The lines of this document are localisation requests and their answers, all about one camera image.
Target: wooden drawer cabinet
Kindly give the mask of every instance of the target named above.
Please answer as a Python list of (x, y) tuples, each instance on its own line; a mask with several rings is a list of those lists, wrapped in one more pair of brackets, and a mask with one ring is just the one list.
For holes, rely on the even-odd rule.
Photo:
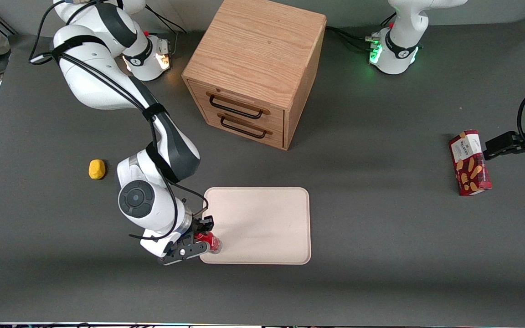
[(287, 150), (315, 80), (324, 15), (224, 0), (182, 77), (209, 125)]

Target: green led light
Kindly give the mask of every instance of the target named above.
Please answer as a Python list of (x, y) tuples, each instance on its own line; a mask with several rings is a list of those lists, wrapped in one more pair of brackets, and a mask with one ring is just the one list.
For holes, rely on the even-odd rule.
[(372, 54), (370, 56), (370, 62), (372, 64), (375, 64), (378, 62), (378, 59), (380, 58), (380, 54), (382, 53), (382, 46), (378, 45), (378, 47), (375, 50), (375, 54)]
[(412, 59), (410, 60), (410, 63), (412, 64), (414, 62), (414, 60), (416, 59), (417, 57), (417, 52), (418, 52), (418, 46), (417, 48), (414, 50), (414, 54), (412, 55)]

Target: drawer handle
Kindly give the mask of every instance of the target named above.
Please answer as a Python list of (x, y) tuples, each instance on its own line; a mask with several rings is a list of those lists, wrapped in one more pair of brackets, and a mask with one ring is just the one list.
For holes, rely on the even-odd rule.
[(240, 132), (240, 133), (244, 133), (245, 135), (250, 135), (250, 137), (253, 137), (253, 138), (256, 138), (256, 139), (263, 139), (264, 136), (267, 135), (267, 131), (263, 131), (262, 134), (254, 134), (254, 133), (250, 133), (248, 131), (244, 131), (243, 129), (239, 129), (239, 128), (233, 127), (232, 125), (228, 125), (228, 124), (224, 123), (225, 119), (226, 118), (224, 116), (222, 116), (220, 118), (220, 124), (223, 127), (225, 127), (225, 128), (233, 129), (234, 131)]
[(233, 114), (241, 115), (241, 116), (244, 116), (246, 118), (252, 118), (253, 120), (258, 120), (259, 118), (261, 118), (261, 116), (263, 114), (262, 110), (259, 110), (258, 114), (252, 115), (252, 114), (240, 112), (240, 110), (235, 110), (235, 109), (232, 109), (232, 108), (227, 107), (227, 106), (222, 106), (221, 104), (217, 104), (216, 102), (214, 102), (214, 95), (210, 96), (210, 105), (212, 105), (212, 106), (214, 106), (216, 108), (220, 108), (221, 110), (225, 110), (227, 112), (231, 112)]

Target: red can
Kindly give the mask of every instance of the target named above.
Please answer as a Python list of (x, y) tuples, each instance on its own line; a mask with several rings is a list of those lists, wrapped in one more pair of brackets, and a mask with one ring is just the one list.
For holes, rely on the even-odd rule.
[(449, 142), (449, 148), (459, 185), (459, 195), (477, 195), (491, 189), (491, 180), (485, 167), (479, 133), (476, 130), (463, 131)]
[(217, 254), (220, 253), (222, 249), (222, 242), (211, 232), (206, 234), (196, 233), (196, 240), (208, 243), (210, 245), (210, 253)]

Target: yellow sponge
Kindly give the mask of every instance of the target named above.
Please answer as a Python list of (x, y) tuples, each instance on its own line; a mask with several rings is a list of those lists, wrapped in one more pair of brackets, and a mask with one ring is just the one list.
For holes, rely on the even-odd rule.
[(107, 174), (107, 168), (102, 159), (93, 159), (88, 166), (88, 175), (91, 179), (100, 180)]

